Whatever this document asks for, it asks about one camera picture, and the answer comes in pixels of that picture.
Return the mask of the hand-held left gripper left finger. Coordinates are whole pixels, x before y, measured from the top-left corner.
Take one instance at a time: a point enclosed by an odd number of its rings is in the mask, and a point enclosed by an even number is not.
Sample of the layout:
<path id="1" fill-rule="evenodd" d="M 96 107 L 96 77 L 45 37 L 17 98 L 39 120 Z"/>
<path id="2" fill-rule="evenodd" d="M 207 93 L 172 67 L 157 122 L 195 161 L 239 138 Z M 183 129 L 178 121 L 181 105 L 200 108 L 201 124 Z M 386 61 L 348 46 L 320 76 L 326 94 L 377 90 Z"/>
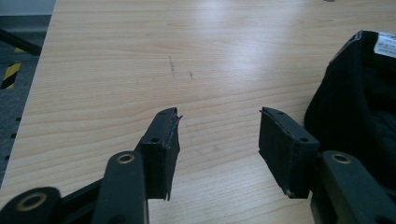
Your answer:
<path id="1" fill-rule="evenodd" d="M 176 107 L 156 114 L 135 150 L 143 156 L 146 193 L 149 199 L 170 200 L 180 152 Z"/>

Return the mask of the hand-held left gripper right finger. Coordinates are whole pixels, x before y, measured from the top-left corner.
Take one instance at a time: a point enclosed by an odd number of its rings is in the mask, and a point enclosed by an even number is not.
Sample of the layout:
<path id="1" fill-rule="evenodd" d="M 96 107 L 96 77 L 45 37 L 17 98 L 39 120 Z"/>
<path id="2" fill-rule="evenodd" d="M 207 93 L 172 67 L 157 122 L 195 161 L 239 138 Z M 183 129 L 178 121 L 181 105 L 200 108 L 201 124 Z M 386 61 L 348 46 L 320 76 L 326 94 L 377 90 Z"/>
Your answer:
<path id="1" fill-rule="evenodd" d="M 259 153 L 276 183 L 291 199 L 306 199 L 319 142 L 286 113 L 263 107 Z"/>

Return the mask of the black cloth garment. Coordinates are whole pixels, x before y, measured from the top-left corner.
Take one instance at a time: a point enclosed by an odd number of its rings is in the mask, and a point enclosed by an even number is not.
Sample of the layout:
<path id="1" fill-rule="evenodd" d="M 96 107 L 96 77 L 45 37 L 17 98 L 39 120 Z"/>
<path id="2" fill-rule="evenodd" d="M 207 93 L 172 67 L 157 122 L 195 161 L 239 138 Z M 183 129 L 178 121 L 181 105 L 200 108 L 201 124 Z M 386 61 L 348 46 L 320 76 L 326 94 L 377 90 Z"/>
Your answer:
<path id="1" fill-rule="evenodd" d="M 396 34 L 354 34 L 329 62 L 304 126 L 323 150 L 358 158 L 396 190 Z"/>

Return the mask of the yellow black hazard tape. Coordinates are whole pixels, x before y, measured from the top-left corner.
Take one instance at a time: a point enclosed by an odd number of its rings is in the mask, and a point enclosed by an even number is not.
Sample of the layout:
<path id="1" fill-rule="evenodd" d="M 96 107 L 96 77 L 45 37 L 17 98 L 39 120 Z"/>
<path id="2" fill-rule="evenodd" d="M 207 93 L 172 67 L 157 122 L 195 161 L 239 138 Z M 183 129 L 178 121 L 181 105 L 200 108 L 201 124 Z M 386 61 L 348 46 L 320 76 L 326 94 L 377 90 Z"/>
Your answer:
<path id="1" fill-rule="evenodd" d="M 21 63 L 10 64 L 7 67 L 2 83 L 0 84 L 0 89 L 2 90 L 12 89 L 14 87 L 14 83 L 20 69 L 21 69 Z"/>

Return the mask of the black metal stand leg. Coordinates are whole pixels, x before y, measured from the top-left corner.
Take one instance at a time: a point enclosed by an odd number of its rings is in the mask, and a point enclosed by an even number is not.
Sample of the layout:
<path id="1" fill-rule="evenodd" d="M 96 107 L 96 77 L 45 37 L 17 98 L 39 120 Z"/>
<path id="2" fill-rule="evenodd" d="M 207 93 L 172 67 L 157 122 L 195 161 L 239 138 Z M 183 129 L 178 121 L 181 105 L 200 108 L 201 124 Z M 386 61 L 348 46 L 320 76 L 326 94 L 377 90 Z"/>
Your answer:
<path id="1" fill-rule="evenodd" d="M 0 29 L 0 41 L 3 41 L 15 48 L 21 49 L 35 56 L 39 55 L 42 50 L 40 46 L 30 43 L 3 29 Z"/>

